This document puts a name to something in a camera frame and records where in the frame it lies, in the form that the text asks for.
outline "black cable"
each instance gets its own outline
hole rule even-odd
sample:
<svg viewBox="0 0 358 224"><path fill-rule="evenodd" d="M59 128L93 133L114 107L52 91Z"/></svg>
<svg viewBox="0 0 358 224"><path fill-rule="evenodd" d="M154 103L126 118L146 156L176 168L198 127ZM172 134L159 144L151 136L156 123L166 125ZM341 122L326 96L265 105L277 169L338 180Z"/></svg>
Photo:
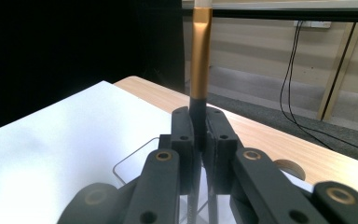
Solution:
<svg viewBox="0 0 358 224"><path fill-rule="evenodd" d="M289 102L289 110L290 110L290 115L292 117L292 119L289 119L290 121L292 121L301 131L303 131L304 133L306 133L307 135L309 135L310 137L312 137L313 139L315 139L316 141L318 141L319 143L321 143L322 145L324 145L325 147L331 149L331 150L334 150L332 149L330 146L328 146L326 143L324 143L323 141L321 141L319 138L315 137L313 134L307 132L304 130L303 126L301 126L300 124L298 124L298 122L296 121L295 119L295 116L292 112L292 108L290 106L290 84L291 84L291 79L292 79L292 74L293 74L293 62L295 60L295 56L296 56L296 50L297 50L297 43L298 43L298 37L299 37L299 33L300 33L300 30L301 30L301 26L303 24L303 21L299 21L297 23L297 26L296 26L296 33L295 33L295 40L293 42L293 47L292 47L292 54L290 56L290 60L289 60L289 65L287 67L287 71L286 71L286 76L284 78L284 82L283 82L283 85L282 85L282 89L281 89L281 97L280 97L280 104L281 104L281 110L284 114L284 116L289 119L286 114L284 113L283 111L283 108L282 108L282 92L283 92L283 88L284 88L284 84L286 82L286 79L287 77L289 76L289 71L290 71L290 77L289 77L289 94L288 94L288 102Z"/></svg>
<svg viewBox="0 0 358 224"><path fill-rule="evenodd" d="M299 124L297 121L296 121L296 118L292 112L292 107L291 107L291 104L290 104L290 87L291 87L291 82L292 82L292 76L293 76L293 63L294 63L294 59L295 59L295 56L296 56L296 49L297 49L297 43L298 43L298 37L299 37L299 33L300 33L300 30L301 30L301 26L303 24L303 21L299 21L297 23L297 26L296 26L296 33L295 33L295 39L294 39L294 42L293 42L293 47L292 47L292 54L290 56L290 60L289 60L289 65L287 67L287 71L286 71L286 76L284 78L284 81L283 81L283 84L282 84L282 88L281 88L281 95L280 95L280 106L281 106L281 111L283 112L284 116L289 119L291 122L293 122L300 130L302 130L304 133L308 134L309 136L311 136L312 138L314 138L316 141L320 142L322 145L324 145L325 147L335 151L334 149L332 149L331 147L329 147L326 143L324 143L323 141L321 141L320 139L318 139L317 137L315 137L314 135L308 133L307 131L305 131L304 129L307 129L307 130L310 130L310 131L314 131L316 133L322 133L322 134L325 134L331 138L334 138L338 141L341 141L343 143L346 143L352 147L357 147L356 145L348 142L348 141L345 141L343 139L340 139L340 138L337 138L335 137L334 135L331 135L329 133L324 133L324 132L321 132L321 131L318 131L318 130L314 130L312 128L309 128L309 127L306 127L306 126L303 126L301 124ZM289 111L290 111L290 115L292 117L292 119L290 119L289 117L286 116L284 110L283 110L283 107L282 107L282 93L283 93L283 89L284 89L284 84L286 83L286 79L287 77L289 76L289 87L288 87L288 106L289 106Z"/></svg>

